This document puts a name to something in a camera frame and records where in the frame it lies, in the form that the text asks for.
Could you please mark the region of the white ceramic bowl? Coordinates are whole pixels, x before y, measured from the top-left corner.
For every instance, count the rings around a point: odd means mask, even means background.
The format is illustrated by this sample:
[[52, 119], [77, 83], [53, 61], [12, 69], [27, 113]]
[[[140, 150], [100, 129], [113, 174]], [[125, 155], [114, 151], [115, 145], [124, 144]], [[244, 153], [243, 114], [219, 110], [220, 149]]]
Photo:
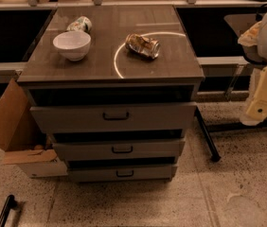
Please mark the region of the white ceramic bowl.
[[84, 31], [67, 31], [53, 40], [53, 45], [60, 55], [70, 61], [80, 61], [89, 52], [91, 36]]

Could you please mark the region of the grey drawer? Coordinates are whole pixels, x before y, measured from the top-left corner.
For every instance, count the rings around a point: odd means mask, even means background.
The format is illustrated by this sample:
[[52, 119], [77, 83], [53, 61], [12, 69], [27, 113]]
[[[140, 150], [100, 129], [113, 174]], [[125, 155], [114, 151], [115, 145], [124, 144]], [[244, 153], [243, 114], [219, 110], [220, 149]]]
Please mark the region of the grey drawer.
[[185, 139], [110, 141], [93, 143], [54, 143], [57, 155], [65, 161], [174, 157], [183, 151]]
[[73, 182], [78, 183], [156, 180], [172, 179], [177, 168], [176, 164], [85, 167], [69, 168], [67, 174]]
[[187, 102], [31, 107], [30, 112], [44, 133], [75, 133], [184, 130], [195, 108]]

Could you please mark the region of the black side table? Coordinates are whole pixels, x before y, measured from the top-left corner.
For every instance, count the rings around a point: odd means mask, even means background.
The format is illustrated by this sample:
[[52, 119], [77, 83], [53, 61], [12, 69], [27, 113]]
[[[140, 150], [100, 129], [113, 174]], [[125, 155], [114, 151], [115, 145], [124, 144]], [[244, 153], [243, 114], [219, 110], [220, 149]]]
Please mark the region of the black side table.
[[[245, 15], [227, 15], [226, 22], [240, 34], [240, 36], [248, 30], [251, 26], [255, 25], [257, 22], [248, 21]], [[244, 46], [245, 48], [254, 47], [257, 51], [257, 47], [255, 45], [252, 46]]]

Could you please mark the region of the brown cardboard box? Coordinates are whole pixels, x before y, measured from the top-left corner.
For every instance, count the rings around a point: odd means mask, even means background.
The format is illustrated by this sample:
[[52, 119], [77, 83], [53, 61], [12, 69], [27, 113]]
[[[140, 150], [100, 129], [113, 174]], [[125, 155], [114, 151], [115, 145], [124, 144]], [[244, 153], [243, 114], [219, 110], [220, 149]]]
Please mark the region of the brown cardboard box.
[[23, 89], [14, 79], [0, 97], [0, 149], [3, 164], [18, 166], [30, 178], [66, 176], [67, 169], [42, 133]]

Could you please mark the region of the crushed silver soda can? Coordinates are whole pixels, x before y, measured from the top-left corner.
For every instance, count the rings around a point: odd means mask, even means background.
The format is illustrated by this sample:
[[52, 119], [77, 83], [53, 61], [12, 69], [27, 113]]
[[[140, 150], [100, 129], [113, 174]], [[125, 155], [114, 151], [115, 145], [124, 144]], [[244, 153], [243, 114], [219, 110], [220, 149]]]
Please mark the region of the crushed silver soda can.
[[155, 60], [159, 55], [160, 43], [153, 38], [133, 33], [127, 36], [125, 47], [139, 56]]

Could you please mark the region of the black floor bar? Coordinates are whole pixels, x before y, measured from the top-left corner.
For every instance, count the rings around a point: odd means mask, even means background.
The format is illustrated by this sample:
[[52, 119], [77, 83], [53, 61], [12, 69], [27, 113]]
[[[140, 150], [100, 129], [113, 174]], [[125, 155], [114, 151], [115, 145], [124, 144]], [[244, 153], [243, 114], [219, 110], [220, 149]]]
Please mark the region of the black floor bar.
[[0, 214], [0, 227], [5, 227], [7, 219], [9, 217], [9, 212], [15, 210], [18, 203], [13, 195], [8, 195]]

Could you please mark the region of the grey top drawer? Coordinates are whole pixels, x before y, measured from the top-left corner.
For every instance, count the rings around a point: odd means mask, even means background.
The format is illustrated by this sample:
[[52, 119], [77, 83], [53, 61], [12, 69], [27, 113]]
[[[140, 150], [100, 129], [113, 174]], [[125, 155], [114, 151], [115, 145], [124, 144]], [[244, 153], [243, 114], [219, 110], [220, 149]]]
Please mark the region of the grey top drawer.
[[30, 112], [44, 133], [75, 133], [184, 130], [195, 108], [187, 102], [31, 107]]

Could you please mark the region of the grey bottom drawer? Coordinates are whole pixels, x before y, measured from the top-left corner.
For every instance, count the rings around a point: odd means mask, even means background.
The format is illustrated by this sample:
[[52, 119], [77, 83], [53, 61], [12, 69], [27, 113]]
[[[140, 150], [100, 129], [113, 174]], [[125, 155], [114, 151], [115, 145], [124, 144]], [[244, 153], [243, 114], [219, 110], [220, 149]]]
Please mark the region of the grey bottom drawer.
[[172, 179], [177, 168], [176, 164], [85, 167], [69, 168], [67, 174], [73, 182], [78, 183], [156, 180]]

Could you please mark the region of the grey drawer cabinet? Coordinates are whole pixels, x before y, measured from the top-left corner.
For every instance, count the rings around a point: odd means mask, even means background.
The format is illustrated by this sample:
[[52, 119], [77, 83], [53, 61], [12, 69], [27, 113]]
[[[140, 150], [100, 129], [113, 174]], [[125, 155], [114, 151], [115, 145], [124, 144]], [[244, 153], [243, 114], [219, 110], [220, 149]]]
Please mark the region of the grey drawer cabinet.
[[[71, 62], [53, 40], [77, 17], [92, 24], [91, 47]], [[129, 34], [153, 38], [159, 55], [148, 59], [125, 47]], [[193, 102], [204, 73], [172, 6], [100, 6], [60, 8], [18, 79], [31, 107]], [[93, 143], [185, 139], [184, 130], [46, 133], [52, 143]], [[178, 158], [156, 157], [65, 161], [67, 170], [85, 167], [176, 164]]]

